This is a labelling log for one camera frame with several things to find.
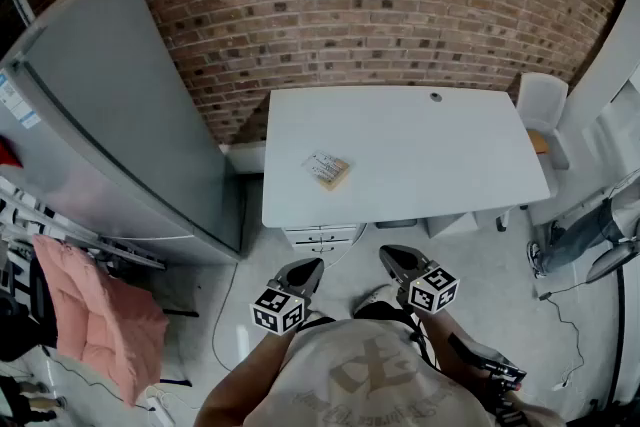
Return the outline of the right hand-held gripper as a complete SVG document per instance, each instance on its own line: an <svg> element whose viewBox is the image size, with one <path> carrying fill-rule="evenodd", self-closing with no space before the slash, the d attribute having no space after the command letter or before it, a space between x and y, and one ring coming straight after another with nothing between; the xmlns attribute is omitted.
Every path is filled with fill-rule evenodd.
<svg viewBox="0 0 640 427"><path fill-rule="evenodd" d="M400 285L402 307L435 314L451 304L459 279L446 267L431 261L419 250L404 245L383 245L379 258L390 277Z"/></svg>

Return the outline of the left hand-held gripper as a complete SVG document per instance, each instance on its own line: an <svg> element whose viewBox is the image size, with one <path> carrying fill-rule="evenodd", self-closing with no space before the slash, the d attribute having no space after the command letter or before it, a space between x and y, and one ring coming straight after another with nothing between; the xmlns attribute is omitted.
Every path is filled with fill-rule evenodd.
<svg viewBox="0 0 640 427"><path fill-rule="evenodd" d="M318 257L286 264L249 305L253 324L269 333L295 331L307 320L323 273L324 260Z"/></svg>

